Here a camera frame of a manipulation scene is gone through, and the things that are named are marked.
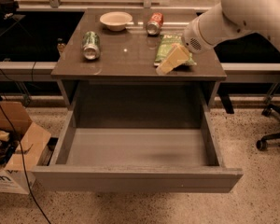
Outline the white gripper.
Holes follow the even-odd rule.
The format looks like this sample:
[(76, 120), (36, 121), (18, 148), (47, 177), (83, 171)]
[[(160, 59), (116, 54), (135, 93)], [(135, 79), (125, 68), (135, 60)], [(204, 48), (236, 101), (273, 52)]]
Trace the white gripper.
[(175, 44), (166, 58), (156, 68), (158, 75), (166, 75), (179, 65), (187, 62), (192, 53), (203, 53), (222, 41), (219, 19), (202, 14), (191, 21), (184, 30), (182, 40), (185, 45)]

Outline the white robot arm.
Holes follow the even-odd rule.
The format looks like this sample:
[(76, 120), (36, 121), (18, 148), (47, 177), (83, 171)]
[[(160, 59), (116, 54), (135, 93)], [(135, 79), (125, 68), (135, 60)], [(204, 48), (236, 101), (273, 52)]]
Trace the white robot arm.
[(257, 33), (280, 52), (280, 0), (220, 0), (220, 3), (192, 20), (157, 66), (166, 75), (187, 63), (194, 53), (204, 53), (216, 45)]

